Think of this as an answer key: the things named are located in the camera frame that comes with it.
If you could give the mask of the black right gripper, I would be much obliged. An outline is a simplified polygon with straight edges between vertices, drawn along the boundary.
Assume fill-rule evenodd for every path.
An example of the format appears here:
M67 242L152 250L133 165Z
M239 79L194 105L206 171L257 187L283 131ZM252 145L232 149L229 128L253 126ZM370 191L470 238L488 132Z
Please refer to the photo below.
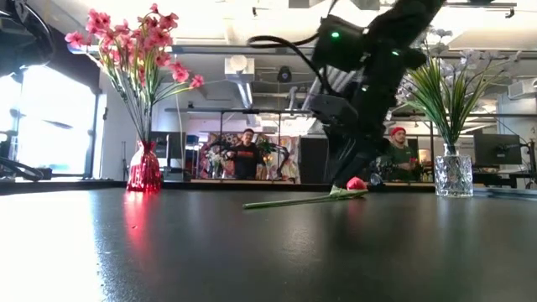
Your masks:
M333 185L346 188L377 158L383 120L395 103L404 73L424 64L412 44L423 29L320 29L313 61L361 77L337 92L323 81L323 92L310 101L326 136L343 148Z

